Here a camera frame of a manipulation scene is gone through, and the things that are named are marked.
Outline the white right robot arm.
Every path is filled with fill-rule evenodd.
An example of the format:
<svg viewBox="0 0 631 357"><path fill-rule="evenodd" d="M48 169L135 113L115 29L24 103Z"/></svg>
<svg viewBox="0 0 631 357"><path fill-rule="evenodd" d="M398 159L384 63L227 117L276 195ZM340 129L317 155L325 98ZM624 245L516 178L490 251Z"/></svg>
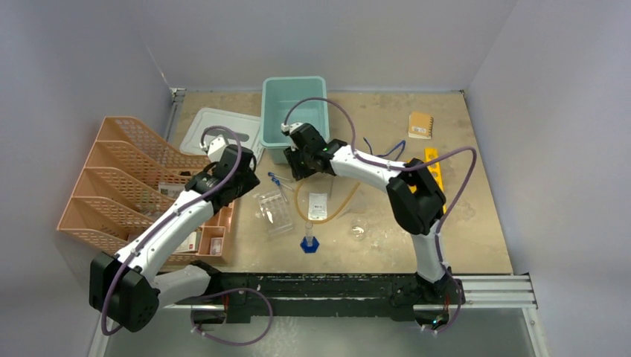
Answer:
<svg viewBox="0 0 631 357"><path fill-rule="evenodd" d="M446 197L421 160L407 164L367 155L344 141L325 141L309 123L283 124L281 133L291 141L284 155L295 180L326 173L356 179L384 192L395 221L411 237L419 296L434 303L450 292L452 303L463 302L464 293L452 276L442 247L440 229Z"/></svg>

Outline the blue rubber band loop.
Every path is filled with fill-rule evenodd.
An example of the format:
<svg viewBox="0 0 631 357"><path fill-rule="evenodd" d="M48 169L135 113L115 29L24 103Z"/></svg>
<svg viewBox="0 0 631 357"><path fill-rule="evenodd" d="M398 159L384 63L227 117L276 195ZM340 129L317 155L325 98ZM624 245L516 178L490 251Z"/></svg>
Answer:
<svg viewBox="0 0 631 357"><path fill-rule="evenodd" d="M398 161L401 155L404 153L406 148L406 140L401 140L399 143L395 144L389 151L383 154L376 154L374 149L370 143L370 141L366 138L362 138L365 145L368 147L368 151L370 155L379 157L379 158L390 158L393 154L395 154L394 160Z"/></svg>

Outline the clear acrylic test tube rack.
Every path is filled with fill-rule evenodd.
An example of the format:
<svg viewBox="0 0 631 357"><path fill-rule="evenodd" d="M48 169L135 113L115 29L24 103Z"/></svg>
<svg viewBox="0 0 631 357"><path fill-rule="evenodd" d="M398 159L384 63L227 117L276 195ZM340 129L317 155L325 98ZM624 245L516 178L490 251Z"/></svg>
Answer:
<svg viewBox="0 0 631 357"><path fill-rule="evenodd" d="M259 193L255 199L268 235L276 237L294 229L295 224L289 212L289 205L279 190Z"/></svg>

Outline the small card box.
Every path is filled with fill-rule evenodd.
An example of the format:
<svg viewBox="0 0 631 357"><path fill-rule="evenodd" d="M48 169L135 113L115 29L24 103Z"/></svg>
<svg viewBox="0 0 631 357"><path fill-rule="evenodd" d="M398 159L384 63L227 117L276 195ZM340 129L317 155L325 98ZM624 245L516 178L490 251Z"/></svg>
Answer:
<svg viewBox="0 0 631 357"><path fill-rule="evenodd" d="M210 244L209 254L211 256L221 256L222 255L222 238L212 238Z"/></svg>

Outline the yellow rubber tubing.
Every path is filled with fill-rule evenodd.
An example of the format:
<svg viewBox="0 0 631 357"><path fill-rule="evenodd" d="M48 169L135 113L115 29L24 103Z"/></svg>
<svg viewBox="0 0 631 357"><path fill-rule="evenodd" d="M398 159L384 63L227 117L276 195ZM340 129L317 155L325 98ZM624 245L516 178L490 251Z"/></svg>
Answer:
<svg viewBox="0 0 631 357"><path fill-rule="evenodd" d="M305 214L301 210L301 206L299 204L299 196L300 196L301 188L308 181L309 179L306 179L306 180L299 181L297 183L297 186L293 193L293 203L299 217L302 218L305 222L311 222L314 225L320 225L320 224L329 222L330 220L335 219L338 215L344 212L347 209L348 205L350 204L351 200L355 196L360 186L359 182L355 183L355 185L349 191L349 194L345 197L345 199L338 206L337 210L335 210L334 212L330 213L328 211L327 198L329 196L323 193L323 199L317 199L315 200L315 203L313 205L310 204L310 209L308 211L308 214Z"/></svg>

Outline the mint green plastic bin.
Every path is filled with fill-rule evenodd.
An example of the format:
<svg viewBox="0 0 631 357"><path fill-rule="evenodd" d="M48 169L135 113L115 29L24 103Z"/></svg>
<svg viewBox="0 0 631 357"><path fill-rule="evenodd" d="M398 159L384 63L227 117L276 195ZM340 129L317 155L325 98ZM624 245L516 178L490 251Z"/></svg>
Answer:
<svg viewBox="0 0 631 357"><path fill-rule="evenodd" d="M261 100L260 142L273 164L286 164L284 150L291 140L281 133L288 123L310 123L327 141L330 138L328 104L314 100L326 97L326 81L320 76L270 77L264 80Z"/></svg>

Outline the graduated cylinder blue base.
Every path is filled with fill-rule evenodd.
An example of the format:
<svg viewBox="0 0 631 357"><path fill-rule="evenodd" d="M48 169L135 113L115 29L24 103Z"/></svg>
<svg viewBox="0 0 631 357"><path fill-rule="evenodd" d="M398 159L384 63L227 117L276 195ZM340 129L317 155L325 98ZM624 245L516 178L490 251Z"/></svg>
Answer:
<svg viewBox="0 0 631 357"><path fill-rule="evenodd" d="M305 254L313 254L318 250L319 242L313 234L313 223L311 221L305 222L305 235L300 246Z"/></svg>

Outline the peach plastic file organizer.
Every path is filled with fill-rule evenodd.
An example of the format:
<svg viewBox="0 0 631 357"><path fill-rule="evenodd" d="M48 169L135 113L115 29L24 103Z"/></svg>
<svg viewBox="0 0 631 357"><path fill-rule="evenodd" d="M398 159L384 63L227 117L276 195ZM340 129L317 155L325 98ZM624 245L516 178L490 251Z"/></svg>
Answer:
<svg viewBox="0 0 631 357"><path fill-rule="evenodd" d="M57 229L114 254L174 203L169 184L187 183L208 162L180 153L137 118L106 117Z"/></svg>

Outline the white plastic bin lid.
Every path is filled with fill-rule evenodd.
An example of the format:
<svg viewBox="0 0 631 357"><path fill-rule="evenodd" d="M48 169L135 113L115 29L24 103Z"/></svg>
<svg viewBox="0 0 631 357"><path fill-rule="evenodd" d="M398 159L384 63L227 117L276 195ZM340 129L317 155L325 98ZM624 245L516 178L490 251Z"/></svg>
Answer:
<svg viewBox="0 0 631 357"><path fill-rule="evenodd" d="M260 143L260 118L220 109L202 108L179 146L180 152L190 155L206 154L200 144L223 135L229 144L236 144L234 137L243 148L250 149L257 161L261 160L264 148Z"/></svg>

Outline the yellow test tube rack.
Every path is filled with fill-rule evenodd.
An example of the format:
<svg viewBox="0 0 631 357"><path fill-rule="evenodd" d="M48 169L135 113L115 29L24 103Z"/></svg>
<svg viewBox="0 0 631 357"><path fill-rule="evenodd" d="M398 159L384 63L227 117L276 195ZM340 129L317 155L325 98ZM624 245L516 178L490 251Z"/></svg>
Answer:
<svg viewBox="0 0 631 357"><path fill-rule="evenodd" d="M423 150L423 154L424 154L424 158L419 159L419 160L423 160L423 161L431 161L434 160L438 157L438 149L435 147L426 147ZM416 158L412 158L410 160L408 160L406 163L407 164L412 164L412 161L416 159ZM436 163L436 164L432 164L429 165L428 167L428 171L432 174L432 177L434 178L434 180L436 181L437 185L439 186L439 188L441 189L441 191L444 193L444 186L443 186L443 178L442 178L442 172L441 172L441 165L440 163ZM415 193L415 191L417 190L417 186L416 185L410 185L409 184L409 189L412 193ZM445 201L445 205L443 205L443 214L446 213L446 201Z"/></svg>

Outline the small white plastic packet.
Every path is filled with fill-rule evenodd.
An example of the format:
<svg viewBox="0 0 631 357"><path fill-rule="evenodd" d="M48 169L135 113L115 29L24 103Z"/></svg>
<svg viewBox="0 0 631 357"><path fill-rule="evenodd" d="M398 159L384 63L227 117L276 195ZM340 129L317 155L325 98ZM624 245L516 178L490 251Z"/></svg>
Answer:
<svg viewBox="0 0 631 357"><path fill-rule="evenodd" d="M327 217L327 194L309 193L307 218L311 221L323 221Z"/></svg>

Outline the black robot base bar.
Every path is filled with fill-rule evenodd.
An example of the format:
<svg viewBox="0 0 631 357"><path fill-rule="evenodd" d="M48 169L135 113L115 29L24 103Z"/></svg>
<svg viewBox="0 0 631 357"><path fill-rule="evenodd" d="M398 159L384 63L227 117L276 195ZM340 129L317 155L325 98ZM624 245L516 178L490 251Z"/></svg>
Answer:
<svg viewBox="0 0 631 357"><path fill-rule="evenodd" d="M389 318L437 329L449 321L451 293L437 295L416 273L332 274L221 272L208 264L205 291L178 305L213 304L225 322L248 323L254 316L309 318ZM456 279L462 291L462 282Z"/></svg>

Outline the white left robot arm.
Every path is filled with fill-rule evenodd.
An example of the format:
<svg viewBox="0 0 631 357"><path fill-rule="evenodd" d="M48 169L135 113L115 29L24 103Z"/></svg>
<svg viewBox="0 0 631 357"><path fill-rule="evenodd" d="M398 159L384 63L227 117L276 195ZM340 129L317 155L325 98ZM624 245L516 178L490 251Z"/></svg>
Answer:
<svg viewBox="0 0 631 357"><path fill-rule="evenodd" d="M220 299L222 284L204 262L159 274L185 238L260 183L250 149L230 144L218 151L220 158L193 176L173 205L135 241L116 254L100 252L92 260L89 304L101 313L104 335L122 328L137 332L159 309L187 298L204 304Z"/></svg>

